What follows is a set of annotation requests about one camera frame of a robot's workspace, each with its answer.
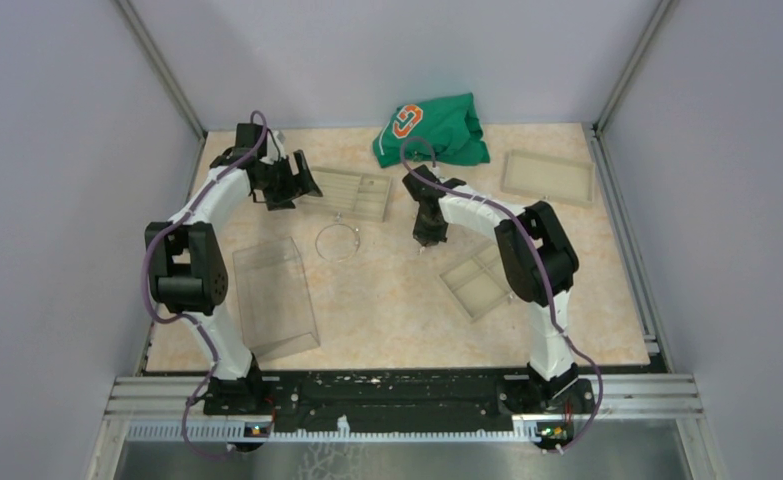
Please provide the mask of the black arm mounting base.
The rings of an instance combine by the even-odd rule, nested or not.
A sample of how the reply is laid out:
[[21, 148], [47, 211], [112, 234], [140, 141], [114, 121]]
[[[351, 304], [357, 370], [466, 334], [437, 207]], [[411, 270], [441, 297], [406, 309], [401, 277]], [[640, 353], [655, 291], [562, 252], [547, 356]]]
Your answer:
[[344, 418], [354, 433], [507, 431], [515, 414], [574, 421], [594, 405], [579, 379], [558, 396], [529, 367], [395, 370], [293, 370], [248, 380], [212, 380], [197, 396], [210, 416], [258, 415], [276, 433], [332, 432]]

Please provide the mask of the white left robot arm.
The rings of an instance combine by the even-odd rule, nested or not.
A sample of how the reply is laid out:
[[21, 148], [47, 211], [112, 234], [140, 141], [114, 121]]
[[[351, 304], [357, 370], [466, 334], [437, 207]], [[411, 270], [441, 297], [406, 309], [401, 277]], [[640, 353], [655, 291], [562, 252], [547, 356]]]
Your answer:
[[234, 380], [227, 399], [244, 414], [264, 406], [267, 388], [249, 376], [254, 355], [224, 304], [229, 277], [218, 234], [244, 203], [288, 210], [303, 196], [322, 195], [304, 153], [287, 152], [279, 133], [259, 119], [238, 124], [233, 145], [210, 164], [197, 192], [168, 220], [145, 229], [145, 309], [157, 324], [188, 326], [209, 355], [211, 375]]

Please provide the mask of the beige ring roll tray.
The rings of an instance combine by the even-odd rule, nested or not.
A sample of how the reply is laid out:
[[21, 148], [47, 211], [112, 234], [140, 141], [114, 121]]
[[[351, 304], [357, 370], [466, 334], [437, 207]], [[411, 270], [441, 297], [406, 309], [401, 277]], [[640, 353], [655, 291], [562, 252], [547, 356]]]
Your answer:
[[318, 212], [341, 214], [364, 221], [384, 222], [391, 178], [327, 167], [312, 170], [322, 196], [303, 196], [297, 204]]

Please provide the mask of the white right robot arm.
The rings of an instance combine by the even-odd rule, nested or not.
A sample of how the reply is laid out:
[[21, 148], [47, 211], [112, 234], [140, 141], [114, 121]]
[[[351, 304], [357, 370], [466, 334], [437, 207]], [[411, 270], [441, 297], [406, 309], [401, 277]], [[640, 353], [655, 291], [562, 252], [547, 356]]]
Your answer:
[[421, 246], [445, 242], [451, 225], [496, 244], [508, 286], [530, 306], [531, 401], [543, 412], [557, 411], [578, 376], [568, 303], [579, 259], [553, 207], [499, 202], [459, 179], [441, 180], [425, 165], [409, 169], [403, 185], [418, 204], [413, 238]]

